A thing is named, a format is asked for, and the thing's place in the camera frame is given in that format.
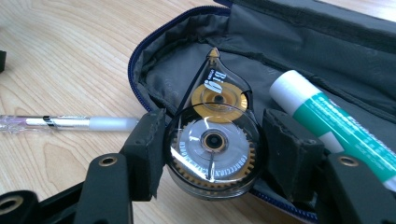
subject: wooden table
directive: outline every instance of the wooden table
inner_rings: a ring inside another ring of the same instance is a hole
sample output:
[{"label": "wooden table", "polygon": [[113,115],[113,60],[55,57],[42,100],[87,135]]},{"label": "wooden table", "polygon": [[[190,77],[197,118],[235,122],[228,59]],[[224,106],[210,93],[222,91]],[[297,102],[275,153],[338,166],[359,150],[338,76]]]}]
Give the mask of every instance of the wooden table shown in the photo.
[{"label": "wooden table", "polygon": [[[396,0],[326,0],[396,21]],[[183,11],[211,0],[2,0],[0,114],[137,117],[127,64],[136,45]],[[0,134],[0,194],[29,189],[46,199],[85,178],[89,162],[118,152],[128,133]],[[135,223],[298,223],[247,194],[205,202],[164,169],[158,199],[134,203]]]}]

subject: white glue stick cap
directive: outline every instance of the white glue stick cap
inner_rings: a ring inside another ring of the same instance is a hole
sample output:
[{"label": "white glue stick cap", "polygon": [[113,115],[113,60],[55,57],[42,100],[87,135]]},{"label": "white glue stick cap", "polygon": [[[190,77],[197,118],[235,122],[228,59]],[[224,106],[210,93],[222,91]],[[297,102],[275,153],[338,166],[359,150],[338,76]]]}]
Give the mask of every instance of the white glue stick cap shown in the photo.
[{"label": "white glue stick cap", "polygon": [[270,88],[271,97],[291,116],[307,99],[320,92],[294,70],[284,73]]},{"label": "white glue stick cap", "polygon": [[91,131],[131,132],[138,120],[135,118],[91,117]]}]

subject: blue zipper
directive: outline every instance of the blue zipper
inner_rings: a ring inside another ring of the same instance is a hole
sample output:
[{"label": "blue zipper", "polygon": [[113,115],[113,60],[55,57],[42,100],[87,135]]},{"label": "blue zipper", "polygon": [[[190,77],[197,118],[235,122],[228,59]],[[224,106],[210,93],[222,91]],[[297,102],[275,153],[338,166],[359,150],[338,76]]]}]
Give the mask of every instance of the blue zipper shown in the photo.
[{"label": "blue zipper", "polygon": [[[229,1],[220,1],[217,0],[216,2],[224,3]],[[228,7],[215,7],[215,6],[203,6],[203,7],[194,7],[190,10],[185,11],[184,13],[180,14],[179,16],[175,17],[165,25],[161,26],[157,30],[155,30],[153,33],[148,35],[146,38],[144,38],[135,48],[134,52],[132,53],[131,59],[129,60],[128,63],[128,78],[129,78],[129,83],[131,85],[132,91],[134,92],[134,95],[136,99],[139,101],[139,103],[149,112],[152,110],[150,107],[149,103],[147,100],[142,96],[140,90],[136,87],[134,84],[134,73],[133,73],[133,68],[134,65],[137,62],[137,59],[139,58],[140,54],[142,51],[149,45],[151,44],[152,41],[157,39],[160,35],[162,35],[166,30],[170,29],[174,25],[178,24],[180,21],[183,21],[187,19],[190,16],[197,16],[200,14],[215,14],[215,15],[222,15],[222,16],[230,16],[231,10]],[[272,197],[257,191],[256,189],[251,189],[250,193],[255,195],[256,197],[262,199],[263,201],[281,209],[284,210],[290,214],[293,214],[294,216],[301,218],[303,220],[312,222],[312,223],[317,223],[318,219],[315,216],[315,214],[308,213],[304,210],[298,209],[296,207],[293,207],[289,204],[282,203],[280,201],[277,201],[273,199]]]}]

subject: zipper teeth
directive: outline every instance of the zipper teeth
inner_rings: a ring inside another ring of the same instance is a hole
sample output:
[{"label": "zipper teeth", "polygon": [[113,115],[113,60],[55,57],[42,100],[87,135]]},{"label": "zipper teeth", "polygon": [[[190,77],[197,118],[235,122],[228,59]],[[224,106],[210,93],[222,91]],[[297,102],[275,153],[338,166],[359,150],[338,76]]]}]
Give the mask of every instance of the zipper teeth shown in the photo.
[{"label": "zipper teeth", "polygon": [[291,213],[292,215],[301,218],[303,220],[309,221],[311,223],[318,223],[318,217],[315,214],[308,213],[306,211],[303,211],[301,209],[298,209],[296,207],[290,206],[286,203],[282,203],[280,201],[277,201],[270,196],[259,192],[256,189],[251,189],[250,193],[253,194],[254,196],[266,201],[267,203],[280,208],[281,210],[287,211],[288,213]]},{"label": "zipper teeth", "polygon": [[132,71],[132,67],[136,63],[137,59],[136,56],[140,55],[141,51],[143,48],[147,45],[147,42],[150,41],[150,39],[155,38],[157,35],[160,35],[164,30],[168,29],[169,27],[173,26],[176,24],[176,22],[180,20],[184,20],[187,18],[187,16],[193,16],[193,15],[198,15],[199,12],[202,10],[210,9],[215,12],[218,12],[218,14],[230,14],[230,9],[228,7],[217,7],[217,6],[201,6],[201,7],[194,7],[190,10],[187,10],[183,12],[182,14],[178,15],[168,23],[164,24],[154,32],[152,32],[150,35],[146,36],[135,48],[134,52],[132,53],[131,59],[129,60],[128,63],[128,78],[129,78],[129,84],[131,86],[132,91],[134,92],[134,95],[136,99],[139,101],[139,103],[149,112],[152,110],[152,108],[149,106],[147,101],[142,97],[141,92],[137,89],[136,85],[134,84],[134,74]]},{"label": "zipper teeth", "polygon": [[[188,11],[183,12],[182,14],[180,14],[179,16],[175,17],[174,19],[172,19],[171,21],[169,21],[168,23],[164,24],[163,26],[161,26],[160,28],[158,28],[157,30],[155,30],[154,32],[152,32],[150,35],[146,36],[135,48],[134,52],[132,53],[132,56],[129,60],[128,63],[128,78],[129,78],[129,83],[131,86],[131,89],[136,97],[136,99],[139,101],[139,103],[149,112],[152,110],[152,108],[149,106],[149,104],[147,103],[147,101],[144,99],[144,97],[142,96],[140,90],[136,87],[136,85],[134,84],[134,74],[132,71],[132,67],[134,66],[134,64],[136,63],[137,59],[136,57],[138,55],[140,55],[141,51],[143,50],[143,48],[147,45],[148,41],[150,41],[151,38],[155,38],[157,35],[161,34],[162,31],[168,29],[169,27],[173,26],[176,22],[180,21],[180,20],[184,20],[186,19],[187,16],[191,16],[191,15],[196,15],[194,13],[198,13],[201,12],[201,10],[206,10],[206,9],[211,9],[214,11],[218,11],[221,12],[222,14],[226,15],[229,14],[229,8],[228,7],[215,7],[215,6],[202,6],[202,7],[194,7]],[[318,223],[318,218],[310,213],[307,213],[305,211],[299,210],[295,207],[292,207],[288,204],[279,202],[255,189],[251,189],[250,193],[252,193],[253,195],[255,195],[256,197],[272,204],[275,207],[278,207],[282,210],[285,210],[299,218],[302,218],[304,220],[313,222],[313,223]]]}]

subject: black fabric pouch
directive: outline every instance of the black fabric pouch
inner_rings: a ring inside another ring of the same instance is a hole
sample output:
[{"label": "black fabric pouch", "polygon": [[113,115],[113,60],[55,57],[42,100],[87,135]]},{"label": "black fabric pouch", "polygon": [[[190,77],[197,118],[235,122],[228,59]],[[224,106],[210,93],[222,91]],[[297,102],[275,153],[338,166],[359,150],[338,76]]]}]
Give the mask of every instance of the black fabric pouch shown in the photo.
[{"label": "black fabric pouch", "polygon": [[[221,2],[226,7],[181,14],[135,49],[128,76],[143,107],[166,108],[170,121],[206,54],[217,47],[222,62],[250,85],[260,124],[264,109],[282,110],[270,86],[296,70],[396,150],[395,23],[310,0]],[[263,180],[251,193],[317,221],[314,212],[284,199]]]}]

